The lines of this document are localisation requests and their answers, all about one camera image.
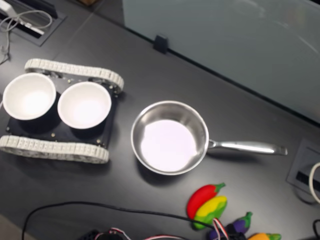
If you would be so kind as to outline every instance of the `red and white wire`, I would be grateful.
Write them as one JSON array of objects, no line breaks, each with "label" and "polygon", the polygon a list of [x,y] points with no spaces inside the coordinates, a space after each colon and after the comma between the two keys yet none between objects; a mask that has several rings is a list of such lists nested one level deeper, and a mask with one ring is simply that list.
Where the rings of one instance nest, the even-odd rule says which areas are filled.
[{"label": "red and white wire", "polygon": [[218,237],[215,239],[215,240],[221,240],[221,236],[220,236],[220,231],[219,231],[219,228],[221,229],[223,235],[225,236],[225,238],[227,240],[230,240],[229,239],[229,235],[226,231],[226,229],[224,228],[224,226],[222,225],[222,223],[217,219],[217,218],[214,218],[213,221],[213,226],[214,226],[214,229],[216,231],[216,234],[218,235]]},{"label": "red and white wire", "polygon": [[182,239],[184,240],[184,238],[179,237],[179,236],[174,236],[174,235],[156,235],[156,236],[150,236],[144,240],[154,240],[154,239]]},{"label": "red and white wire", "polygon": [[125,231],[122,231],[121,229],[119,229],[119,228],[116,228],[116,227],[111,227],[110,228],[110,230],[109,230],[109,233],[110,233],[110,231],[116,231],[116,232],[118,232],[118,233],[120,233],[120,234],[123,234],[125,237],[126,237],[126,239],[127,240],[131,240],[131,238],[125,233]]},{"label": "red and white wire", "polygon": [[99,236],[101,236],[102,234],[104,234],[103,232],[99,233],[97,236],[95,236],[94,240],[97,240]]}]

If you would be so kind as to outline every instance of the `pan rim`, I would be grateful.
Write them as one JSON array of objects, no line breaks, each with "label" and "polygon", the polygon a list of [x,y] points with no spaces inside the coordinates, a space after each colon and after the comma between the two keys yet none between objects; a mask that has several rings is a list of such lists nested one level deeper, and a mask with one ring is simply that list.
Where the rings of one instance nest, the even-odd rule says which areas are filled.
[{"label": "pan rim", "polygon": [[[158,106],[158,105],[163,105],[163,104],[175,104],[175,105],[180,105],[185,107],[186,109],[188,109],[189,111],[191,111],[200,121],[201,125],[204,128],[204,133],[205,133],[205,143],[203,146],[203,153],[201,154],[201,156],[199,156],[199,159],[197,162],[195,162],[192,166],[188,167],[187,169],[184,170],[180,170],[180,171],[175,171],[175,172],[167,172],[167,171],[161,171],[155,168],[152,168],[151,166],[149,166],[148,164],[145,163],[145,161],[143,159],[140,158],[139,154],[136,151],[135,145],[134,145],[134,131],[136,128],[137,123],[139,122],[139,120],[152,108]],[[174,101],[174,100],[164,100],[164,101],[158,101],[155,102],[149,106],[147,106],[146,108],[144,108],[139,115],[136,117],[136,119],[133,122],[133,125],[131,127],[131,134],[130,134],[130,140],[131,140],[131,147],[133,149],[134,155],[136,156],[136,158],[140,161],[140,163],[142,163],[142,165],[144,165],[147,169],[149,169],[152,172],[155,172],[157,174],[161,174],[161,175],[168,175],[168,176],[174,176],[174,175],[180,175],[180,174],[184,174],[187,173],[189,171],[191,171],[192,169],[194,169],[196,166],[198,166],[198,164],[204,159],[207,150],[208,150],[208,146],[209,146],[209,131],[207,128],[207,125],[205,123],[205,121],[203,120],[203,118],[201,117],[201,115],[191,106],[180,102],[180,101]]]}]

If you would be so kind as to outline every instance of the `black desk surface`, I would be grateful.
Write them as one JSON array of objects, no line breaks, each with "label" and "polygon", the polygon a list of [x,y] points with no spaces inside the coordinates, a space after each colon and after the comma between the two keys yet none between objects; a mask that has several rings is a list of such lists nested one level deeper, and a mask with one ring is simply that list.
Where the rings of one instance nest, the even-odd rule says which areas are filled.
[{"label": "black desk surface", "polygon": [[[0,66],[0,90],[22,74],[30,58],[111,69],[125,81],[109,145],[110,163],[91,165],[26,159],[0,152],[0,214],[22,226],[32,209],[63,201],[95,201],[121,207],[185,215],[189,196],[206,184],[226,183],[221,194],[228,206],[224,224],[253,212],[249,234],[281,233],[284,240],[313,236],[312,221],[319,217],[312,198],[295,192],[286,177],[302,138],[320,144],[320,130],[173,56],[152,49],[143,39],[107,21],[100,14],[108,0],[85,9],[73,1],[57,1],[66,21],[42,46],[12,34],[12,61]],[[289,155],[217,153],[206,156],[189,173],[159,176],[134,157],[130,130],[146,106],[161,100],[181,101],[204,118],[210,137],[217,141],[253,140],[282,144]],[[8,115],[0,110],[0,134]],[[38,240],[74,240],[91,229],[117,227],[133,240],[155,234],[204,239],[184,221],[116,212],[90,206],[45,210],[30,221],[28,232]]]}]

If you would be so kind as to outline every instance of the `stainless steel saucepan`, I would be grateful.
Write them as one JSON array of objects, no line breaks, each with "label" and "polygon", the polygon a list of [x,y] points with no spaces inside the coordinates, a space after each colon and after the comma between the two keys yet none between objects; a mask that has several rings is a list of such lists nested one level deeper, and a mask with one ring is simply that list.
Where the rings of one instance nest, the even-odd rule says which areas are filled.
[{"label": "stainless steel saucepan", "polygon": [[178,101],[160,101],[145,108],[133,123],[131,145],[144,166],[163,175],[186,173],[217,148],[268,155],[288,153],[283,146],[264,142],[213,141],[199,113]]}]

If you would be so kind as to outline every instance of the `toy yellow pepper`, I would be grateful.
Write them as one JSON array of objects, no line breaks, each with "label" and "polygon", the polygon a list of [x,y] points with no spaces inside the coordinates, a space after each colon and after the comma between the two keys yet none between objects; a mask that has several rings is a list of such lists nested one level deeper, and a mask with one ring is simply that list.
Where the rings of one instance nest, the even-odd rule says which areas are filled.
[{"label": "toy yellow pepper", "polygon": [[[220,218],[227,206],[227,198],[225,196],[216,196],[206,201],[199,209],[196,211],[194,220],[212,224],[214,218]],[[204,229],[205,226],[199,223],[194,223],[197,229]]]},{"label": "toy yellow pepper", "polygon": [[249,240],[281,240],[281,235],[270,233],[258,233],[250,237]]}]

